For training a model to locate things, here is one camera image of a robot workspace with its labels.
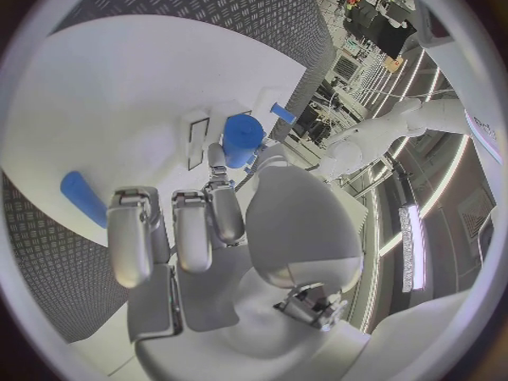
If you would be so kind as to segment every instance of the white table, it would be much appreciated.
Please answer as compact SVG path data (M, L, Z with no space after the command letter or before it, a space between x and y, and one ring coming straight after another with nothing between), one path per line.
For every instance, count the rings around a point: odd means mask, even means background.
M269 132L305 68L218 26L157 15L97 19L49 36L16 91L1 164L49 217L107 245L106 230L59 189L80 171L106 204L122 185L159 189L168 235L174 190L201 188L179 154L179 117L236 100Z

